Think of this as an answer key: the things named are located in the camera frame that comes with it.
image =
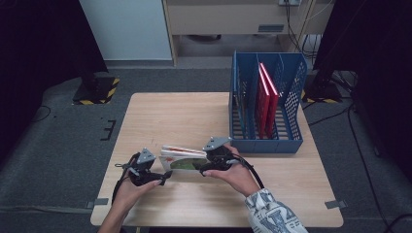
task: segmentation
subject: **wooden table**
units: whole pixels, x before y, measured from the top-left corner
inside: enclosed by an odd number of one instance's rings
[[[168,144],[201,150],[211,136],[227,137],[228,93],[136,93],[131,97],[98,198],[91,223],[100,225],[109,212],[121,168],[132,154],[147,148],[160,155]],[[275,198],[288,205],[307,227],[339,227],[340,210],[328,209],[335,200],[325,168],[305,116],[299,108],[303,144],[296,154],[243,154],[255,166]],[[164,173],[157,159],[154,173]],[[249,227],[245,198],[230,185],[197,172],[175,172],[165,186],[142,197],[124,225],[184,227]]]

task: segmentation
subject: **red folder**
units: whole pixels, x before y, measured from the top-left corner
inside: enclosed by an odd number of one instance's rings
[[[267,119],[267,111],[269,110],[270,94],[266,84],[266,78],[264,77],[261,69],[258,69],[258,82],[257,82],[257,103],[255,108],[255,119],[257,122],[258,136],[263,139],[264,129]]]
[[[267,138],[271,139],[273,135],[273,127],[275,124],[276,109],[278,107],[279,93],[276,89],[275,83],[267,73],[266,67],[261,62],[259,64],[259,70],[261,70],[262,74],[265,77],[265,82],[267,84],[270,95],[264,131],[266,132]]]

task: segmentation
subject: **wall socket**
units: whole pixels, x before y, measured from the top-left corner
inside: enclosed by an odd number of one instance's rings
[[[279,0],[279,6],[286,6],[286,1],[289,1],[290,6],[300,6],[302,0]]]

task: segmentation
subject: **metal bracket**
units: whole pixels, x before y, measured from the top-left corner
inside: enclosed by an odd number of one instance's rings
[[[143,148],[142,153],[140,153],[140,156],[137,158],[137,164],[142,164],[142,163],[147,163],[147,162],[152,162],[155,161],[155,155],[152,154],[149,150],[146,148]]]
[[[232,141],[230,137],[224,138],[224,137],[211,137],[209,142],[206,144],[206,146],[203,148],[204,151],[207,150],[214,150],[225,143],[228,143]]]
[[[339,208],[339,209],[343,209],[348,207],[348,204],[346,203],[345,200],[343,201],[329,201],[329,202],[325,202],[325,205],[328,209],[333,209],[333,208]]]
[[[97,198],[94,201],[86,202],[86,209],[93,209],[94,206],[106,206],[109,203],[109,198]]]

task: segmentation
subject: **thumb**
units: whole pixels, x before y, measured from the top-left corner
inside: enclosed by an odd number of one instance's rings
[[[219,170],[207,170],[207,171],[204,171],[202,174],[205,177],[221,178],[222,177],[221,172],[222,171],[219,171]]]
[[[152,189],[154,189],[156,186],[158,186],[161,183],[161,180],[158,181],[152,181],[149,183],[145,183],[144,185],[140,186],[143,192],[148,192]]]

